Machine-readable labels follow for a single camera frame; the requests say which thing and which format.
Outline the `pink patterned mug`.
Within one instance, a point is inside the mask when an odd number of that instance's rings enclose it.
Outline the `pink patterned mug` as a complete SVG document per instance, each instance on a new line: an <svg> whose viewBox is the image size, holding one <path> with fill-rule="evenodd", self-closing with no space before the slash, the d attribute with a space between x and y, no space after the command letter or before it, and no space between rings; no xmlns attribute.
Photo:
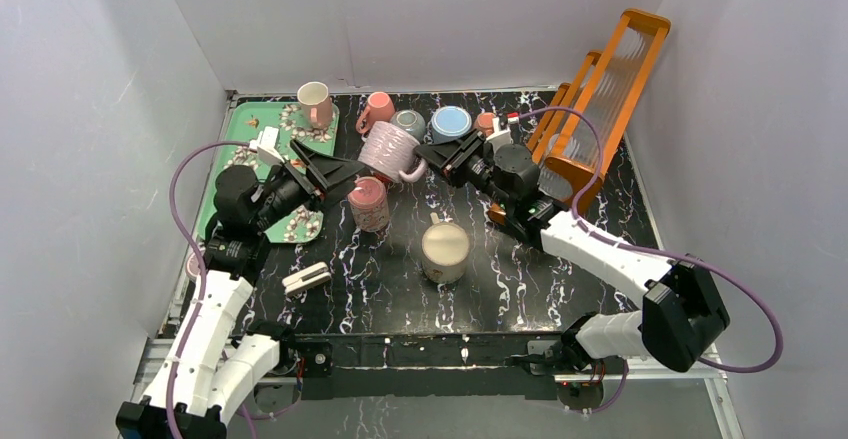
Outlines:
<svg viewBox="0 0 848 439"><path fill-rule="evenodd" d="M358 178L354 189L347 195L347 200L354 222L361 231L377 232L389 224L387 190L383 182L376 177Z"/></svg>

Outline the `lavender ribbed mug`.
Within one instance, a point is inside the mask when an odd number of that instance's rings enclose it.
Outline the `lavender ribbed mug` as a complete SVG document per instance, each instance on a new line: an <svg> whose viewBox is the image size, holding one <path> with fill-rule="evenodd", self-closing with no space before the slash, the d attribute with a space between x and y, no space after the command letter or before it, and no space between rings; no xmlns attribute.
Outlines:
<svg viewBox="0 0 848 439"><path fill-rule="evenodd" d="M420 143L412 135L389 122L377 122L367 133L358 161L384 182L414 183L426 173L427 162L415 148Z"/></svg>

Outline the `cream cartoon mug green interior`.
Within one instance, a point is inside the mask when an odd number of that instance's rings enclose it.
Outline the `cream cartoon mug green interior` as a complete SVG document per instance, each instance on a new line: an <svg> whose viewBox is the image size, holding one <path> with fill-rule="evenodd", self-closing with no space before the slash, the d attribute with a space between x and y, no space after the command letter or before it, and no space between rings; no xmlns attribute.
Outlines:
<svg viewBox="0 0 848 439"><path fill-rule="evenodd" d="M421 238L422 268L427 279L436 284L451 284L461 279L468 267L471 241L461 226L430 213L431 225Z"/></svg>

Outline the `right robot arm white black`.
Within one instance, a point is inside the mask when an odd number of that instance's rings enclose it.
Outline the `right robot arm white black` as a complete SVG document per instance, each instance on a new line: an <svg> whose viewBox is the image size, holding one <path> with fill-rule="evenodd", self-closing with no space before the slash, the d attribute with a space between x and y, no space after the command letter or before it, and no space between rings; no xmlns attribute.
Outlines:
<svg viewBox="0 0 848 439"><path fill-rule="evenodd" d="M707 269L637 252L583 222L540 188L540 168L525 146L494 149L482 134L469 133L414 152L451 185L471 184L499 205L502 231L593 274L638 308L586 314L544 352L514 356L510 363L582 371L608 357L646 356L686 372L728 327L729 314Z"/></svg>

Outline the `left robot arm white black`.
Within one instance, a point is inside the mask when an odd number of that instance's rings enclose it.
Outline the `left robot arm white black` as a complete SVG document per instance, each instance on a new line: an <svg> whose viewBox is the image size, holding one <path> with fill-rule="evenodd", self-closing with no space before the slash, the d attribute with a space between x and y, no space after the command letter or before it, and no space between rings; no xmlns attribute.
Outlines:
<svg viewBox="0 0 848 439"><path fill-rule="evenodd" d="M365 164L321 154L295 140L297 169L273 147L255 146L269 165L259 179L232 165L215 179L215 212L198 242L177 212L175 223L198 260L187 315L156 376L139 401L121 405L115 419L123 438L224 438L248 394L268 372L292 366L290 328L259 320L234 354L225 346L253 294L271 243L267 230L299 207L322 212L352 192Z"/></svg>

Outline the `light blue upside-down mug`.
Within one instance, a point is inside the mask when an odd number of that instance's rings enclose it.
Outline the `light blue upside-down mug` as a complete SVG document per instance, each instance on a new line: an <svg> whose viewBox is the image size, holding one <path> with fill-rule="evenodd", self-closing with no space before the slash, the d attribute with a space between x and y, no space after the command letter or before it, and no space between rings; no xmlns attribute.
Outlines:
<svg viewBox="0 0 848 439"><path fill-rule="evenodd" d="M472 128L471 115L457 106L436 109L431 116L430 131L433 144L450 142L463 137Z"/></svg>

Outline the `grey upside-down mug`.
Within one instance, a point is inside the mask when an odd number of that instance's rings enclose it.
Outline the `grey upside-down mug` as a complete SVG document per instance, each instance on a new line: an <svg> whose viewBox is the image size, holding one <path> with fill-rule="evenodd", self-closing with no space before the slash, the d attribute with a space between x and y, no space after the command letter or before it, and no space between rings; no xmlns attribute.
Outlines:
<svg viewBox="0 0 848 439"><path fill-rule="evenodd" d="M427 123L420 113L412 109L395 112L390 119L390 123L408 133L419 143L422 143L425 139Z"/></svg>

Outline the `salmon upside-down mug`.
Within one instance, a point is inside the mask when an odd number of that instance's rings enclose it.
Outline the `salmon upside-down mug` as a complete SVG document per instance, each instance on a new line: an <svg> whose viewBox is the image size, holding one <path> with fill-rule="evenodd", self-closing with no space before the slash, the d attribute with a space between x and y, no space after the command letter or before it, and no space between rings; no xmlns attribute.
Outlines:
<svg viewBox="0 0 848 439"><path fill-rule="evenodd" d="M497 115L493 112L481 112L475 118L474 128L488 137L495 132L496 121Z"/></svg>

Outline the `pink upside-down mug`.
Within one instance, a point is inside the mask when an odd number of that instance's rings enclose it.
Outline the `pink upside-down mug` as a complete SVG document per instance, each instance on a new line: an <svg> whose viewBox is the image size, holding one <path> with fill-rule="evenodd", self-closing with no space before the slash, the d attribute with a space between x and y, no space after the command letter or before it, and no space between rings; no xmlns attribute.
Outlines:
<svg viewBox="0 0 848 439"><path fill-rule="evenodd" d="M389 122L395 112L394 103L388 93L374 92L366 100L365 108L356 122L356 131L366 134L377 122Z"/></svg>

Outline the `pinkish mug beside table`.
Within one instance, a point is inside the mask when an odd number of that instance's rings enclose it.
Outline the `pinkish mug beside table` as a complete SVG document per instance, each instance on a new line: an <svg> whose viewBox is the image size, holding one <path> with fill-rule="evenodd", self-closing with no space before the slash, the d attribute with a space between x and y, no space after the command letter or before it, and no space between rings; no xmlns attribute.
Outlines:
<svg viewBox="0 0 848 439"><path fill-rule="evenodd" d="M194 252L188 253L186 257L184 271L189 280L196 281L199 278L201 262L202 256L198 256Z"/></svg>

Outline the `white black small device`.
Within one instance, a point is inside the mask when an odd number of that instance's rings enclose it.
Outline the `white black small device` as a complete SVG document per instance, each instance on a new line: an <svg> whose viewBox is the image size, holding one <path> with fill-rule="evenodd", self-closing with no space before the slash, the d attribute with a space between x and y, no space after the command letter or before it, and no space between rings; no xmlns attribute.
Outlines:
<svg viewBox="0 0 848 439"><path fill-rule="evenodd" d="M301 269L283 279L282 284L287 297L298 295L306 290L321 286L332 278L328 265L319 262Z"/></svg>

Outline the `orange wooden dish rack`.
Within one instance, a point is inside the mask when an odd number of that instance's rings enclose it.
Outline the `orange wooden dish rack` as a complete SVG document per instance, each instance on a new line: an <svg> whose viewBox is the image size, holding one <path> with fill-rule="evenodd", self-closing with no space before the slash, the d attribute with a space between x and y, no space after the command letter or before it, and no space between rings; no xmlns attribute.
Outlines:
<svg viewBox="0 0 848 439"><path fill-rule="evenodd" d="M577 115L558 111L543 113L526 140L541 168L540 185L583 217L601 191L671 27L665 17L625 10L606 46L588 52L574 80L559 86L550 104L582 113L600 144Z"/></svg>

